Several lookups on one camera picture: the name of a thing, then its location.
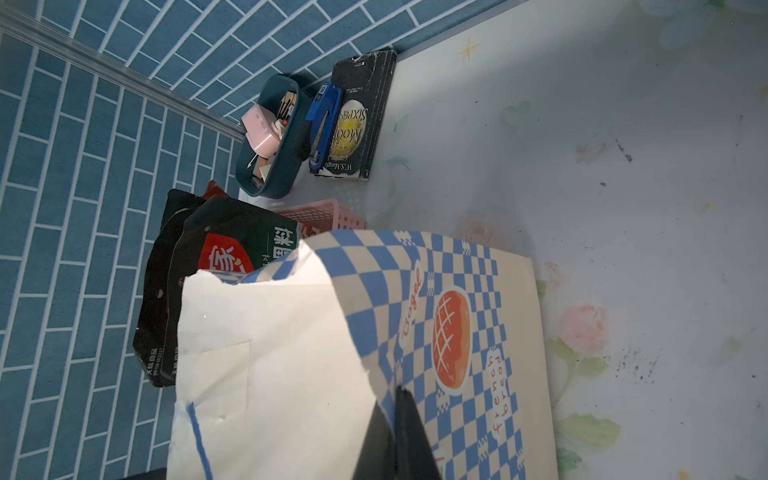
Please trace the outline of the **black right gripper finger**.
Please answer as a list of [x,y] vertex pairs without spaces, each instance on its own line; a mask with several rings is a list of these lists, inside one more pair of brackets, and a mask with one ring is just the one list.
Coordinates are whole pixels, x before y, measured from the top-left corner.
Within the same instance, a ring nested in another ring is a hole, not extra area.
[[413,395],[395,390],[394,428],[375,406],[352,478],[440,479]]

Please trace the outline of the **dark green seasoning packet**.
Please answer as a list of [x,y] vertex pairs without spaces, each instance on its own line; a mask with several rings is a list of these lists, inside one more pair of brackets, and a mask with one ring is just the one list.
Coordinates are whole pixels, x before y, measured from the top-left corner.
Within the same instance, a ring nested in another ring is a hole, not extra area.
[[303,238],[303,225],[234,198],[213,197],[183,223],[168,273],[168,322],[160,375],[173,382],[178,324],[187,277],[199,270],[245,275],[290,254]]

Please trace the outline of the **blue checkered paper bag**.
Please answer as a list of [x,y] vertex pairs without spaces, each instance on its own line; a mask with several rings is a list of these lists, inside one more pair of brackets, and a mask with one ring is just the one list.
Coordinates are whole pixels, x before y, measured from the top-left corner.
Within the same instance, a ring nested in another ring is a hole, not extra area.
[[558,475],[530,259],[336,230],[182,291],[171,479],[352,479],[375,406],[415,400],[440,479]]

